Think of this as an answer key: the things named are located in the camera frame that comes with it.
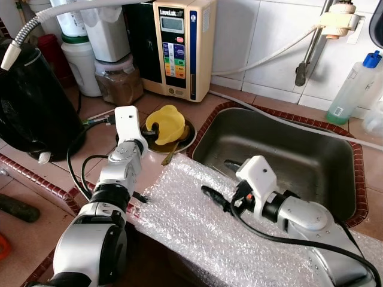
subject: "stainless steel sink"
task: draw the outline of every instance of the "stainless steel sink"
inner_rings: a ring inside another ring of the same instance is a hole
[[[340,220],[356,209],[354,159],[347,141],[295,129],[241,108],[217,114],[193,159],[235,178],[225,160],[243,162],[263,155],[281,190],[316,201]]]

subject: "white tube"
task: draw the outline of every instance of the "white tube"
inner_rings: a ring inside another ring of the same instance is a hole
[[[271,60],[271,59],[275,58],[276,56],[282,54],[283,52],[287,51],[292,46],[301,42],[301,40],[305,39],[308,35],[313,33],[313,31],[319,27],[320,27],[320,25],[313,25],[312,27],[310,27],[309,30],[307,30],[305,33],[301,34],[301,36],[299,36],[298,38],[296,38],[292,42],[288,43],[285,47],[280,48],[278,51],[275,51],[274,53],[272,53],[271,55],[268,55],[267,57],[263,58],[262,60],[259,60],[253,64],[250,64],[250,65],[243,67],[243,68],[240,68],[240,69],[235,69],[235,70],[231,70],[231,71],[223,71],[223,72],[213,72],[212,75],[213,76],[230,75],[230,74],[239,73],[239,72],[243,72],[243,71],[247,71],[247,70],[250,70],[252,68],[255,68],[256,66],[259,66],[259,65],[267,62],[268,60]]]
[[[64,4],[55,6],[43,11],[40,11],[36,13],[37,20],[42,23],[46,20],[48,20],[51,17],[61,15],[64,13],[72,12],[72,11],[78,11],[78,10],[85,10],[85,9],[91,9],[91,8],[99,8],[99,7],[106,7],[106,6],[116,6],[116,5],[126,5],[126,4],[135,4],[135,3],[142,3],[147,2],[148,0],[91,0],[91,1],[80,1],[80,2],[73,2],[70,4]]]
[[[312,129],[310,127],[301,126],[300,124],[294,124],[294,123],[291,123],[289,121],[286,121],[286,120],[283,120],[281,118],[278,118],[276,116],[270,115],[267,112],[264,112],[264,111],[261,111],[260,109],[257,109],[255,106],[252,106],[252,105],[250,105],[248,103],[245,103],[245,102],[243,102],[241,100],[235,99],[234,97],[230,97],[230,96],[228,96],[226,94],[217,93],[216,91],[212,91],[212,90],[210,90],[209,93],[210,94],[214,94],[214,95],[216,95],[218,97],[222,97],[224,99],[236,102],[236,103],[238,103],[238,104],[240,104],[240,105],[242,105],[242,106],[244,106],[244,107],[246,107],[246,108],[248,108],[248,109],[250,109],[252,111],[256,111],[256,112],[260,113],[261,115],[264,115],[265,117],[268,117],[268,118],[270,118],[272,120],[275,120],[275,121],[277,121],[279,123],[286,124],[286,125],[288,125],[290,127],[295,127],[297,129],[305,130],[307,132],[318,133],[319,135],[323,135],[323,136],[329,136],[330,138],[343,139],[343,140],[348,141],[348,142],[355,142],[356,144],[368,146],[370,148],[374,148],[374,149],[377,149],[379,151],[383,151],[383,146],[381,146],[381,145],[376,145],[374,143],[361,141],[359,139],[349,138],[347,136],[341,136],[341,135],[339,135],[337,133],[329,133],[329,132],[325,132],[323,130]]]

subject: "blue bottle cap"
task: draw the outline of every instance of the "blue bottle cap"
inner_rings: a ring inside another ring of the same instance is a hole
[[[373,69],[379,64],[381,59],[382,56],[379,55],[379,51],[375,51],[375,53],[369,53],[363,62],[363,66]]]

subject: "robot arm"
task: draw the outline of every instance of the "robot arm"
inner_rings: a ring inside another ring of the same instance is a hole
[[[273,221],[295,239],[337,246],[362,256],[324,206],[303,201],[292,193],[276,192],[276,176],[264,157],[248,159],[236,176],[246,183],[246,189],[251,190],[255,198],[255,218]],[[376,286],[370,270],[362,263],[324,249],[308,247],[307,250],[309,265],[322,286]]]
[[[89,203],[56,246],[52,280],[37,286],[97,287],[113,283],[124,270],[125,212],[148,143],[141,135],[134,106],[116,108],[115,120],[118,146],[108,157]]]

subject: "bubble wrap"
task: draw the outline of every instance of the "bubble wrap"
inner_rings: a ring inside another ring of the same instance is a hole
[[[318,286],[305,249],[270,242],[243,228],[201,192],[207,185],[231,200],[237,182],[178,154],[146,189],[136,228],[180,254],[209,286]],[[287,236],[269,221],[243,215],[253,227]],[[366,258],[383,274],[383,243],[354,233]]]

